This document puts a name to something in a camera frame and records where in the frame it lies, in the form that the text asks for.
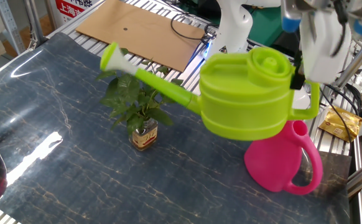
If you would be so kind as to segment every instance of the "brown cardboard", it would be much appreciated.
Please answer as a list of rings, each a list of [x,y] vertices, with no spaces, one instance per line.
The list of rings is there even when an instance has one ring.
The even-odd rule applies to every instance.
[[[170,26],[171,19],[118,0],[106,0],[79,27],[77,32],[120,47],[144,58],[181,72],[199,44],[177,35]],[[205,31],[174,21],[175,30],[193,38]]]

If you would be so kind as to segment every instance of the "green leaves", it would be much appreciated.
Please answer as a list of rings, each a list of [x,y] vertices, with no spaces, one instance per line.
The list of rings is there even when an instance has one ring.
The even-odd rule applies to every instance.
[[[127,54],[127,49],[122,49],[122,53]],[[145,60],[144,65],[152,65],[152,60]],[[157,72],[162,72],[164,75],[169,73],[166,66],[160,66]],[[136,129],[142,128],[144,121],[153,118],[165,125],[173,124],[169,116],[160,109],[163,103],[175,103],[166,96],[162,96],[162,101],[159,103],[155,97],[159,92],[151,86],[145,85],[140,88],[139,81],[132,75],[123,73],[117,77],[116,71],[102,72],[97,80],[115,76],[109,82],[106,89],[105,97],[100,100],[100,103],[112,108],[109,114],[110,118],[119,116],[113,123],[111,129],[116,127],[120,122],[127,121],[127,132],[132,134]],[[183,80],[173,79],[172,83],[181,85]]]
[[[120,124],[120,122],[125,120],[126,120],[126,115],[124,114],[113,123],[111,130],[113,130],[113,128],[116,127],[116,125]]]
[[[145,94],[143,92],[139,92],[138,94],[138,105],[139,106],[142,106],[142,105],[145,105],[146,103],[148,103],[150,100],[149,96],[145,96]]]
[[[166,66],[162,65],[156,69],[156,72],[161,72],[164,76],[166,76],[167,74],[169,74],[170,70]]]
[[[178,78],[173,78],[173,79],[171,80],[171,82],[174,83],[174,84],[176,84],[176,85],[178,85],[178,86],[180,86],[180,85],[183,83],[183,80],[178,79]]]
[[[129,135],[131,135],[133,131],[141,128],[143,125],[144,125],[144,118],[138,116],[137,114],[133,114],[127,120],[127,132],[129,133]]]
[[[151,117],[158,122],[165,124],[165,125],[173,125],[173,121],[170,119],[170,117],[158,108],[152,108],[146,111],[146,116]]]
[[[128,49],[125,49],[125,48],[120,49],[120,51],[121,51],[121,53],[122,53],[123,55],[126,55],[126,54],[129,53],[129,50],[128,50]]]
[[[119,115],[120,113],[123,113],[127,110],[126,103],[121,100],[120,96],[105,96],[100,100],[100,103],[109,106],[110,108],[113,108],[114,111],[120,111],[120,112],[114,112],[112,111],[111,117],[116,116],[114,114],[117,113]]]
[[[133,103],[138,99],[139,82],[131,75],[123,75],[119,78],[118,91],[124,101]]]
[[[135,104],[132,104],[127,110],[126,120],[128,120],[133,114],[138,113],[140,110],[140,106],[137,107]]]
[[[152,63],[152,59],[150,60],[144,60],[143,62],[141,62],[143,65],[149,65],[150,63]]]
[[[116,90],[118,89],[119,78],[114,78],[108,85],[106,89],[105,96],[112,97],[116,95]]]
[[[104,71],[101,72],[96,78],[95,80],[100,80],[106,77],[110,77],[110,76],[116,76],[116,71],[115,70],[109,70],[109,71]]]

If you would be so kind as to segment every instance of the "jar label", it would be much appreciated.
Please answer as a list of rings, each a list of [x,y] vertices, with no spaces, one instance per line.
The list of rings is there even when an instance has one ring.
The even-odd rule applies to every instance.
[[[157,137],[157,127],[142,136],[140,136],[136,132],[132,133],[132,140],[140,148],[145,147],[152,141],[155,141],[156,137]]]

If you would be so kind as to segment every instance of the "watering can handle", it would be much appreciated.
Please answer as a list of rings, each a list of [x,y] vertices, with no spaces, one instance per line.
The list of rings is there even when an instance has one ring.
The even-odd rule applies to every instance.
[[[310,81],[305,81],[311,85],[311,104],[310,108],[301,110],[301,109],[291,109],[290,115],[287,118],[288,120],[301,120],[301,119],[311,119],[318,115],[319,110],[319,84],[312,83]]]
[[[323,175],[323,166],[322,166],[322,160],[319,155],[318,149],[315,147],[313,142],[311,141],[308,134],[304,136],[299,136],[299,140],[297,140],[298,144],[307,152],[311,164],[312,164],[312,180],[311,183],[309,183],[305,187],[298,187],[290,181],[285,187],[284,190],[296,194],[296,195],[305,195],[313,191],[315,188],[318,187],[322,175]]]

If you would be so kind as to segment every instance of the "pink plastic bottle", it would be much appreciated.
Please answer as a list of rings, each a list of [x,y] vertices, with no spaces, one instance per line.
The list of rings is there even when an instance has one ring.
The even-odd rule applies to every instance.
[[[298,187],[292,179],[300,168],[302,148],[310,157],[313,176],[307,186]],[[323,175],[319,152],[303,121],[288,121],[274,137],[254,141],[244,155],[244,163],[251,177],[271,192],[308,194],[319,185]]]

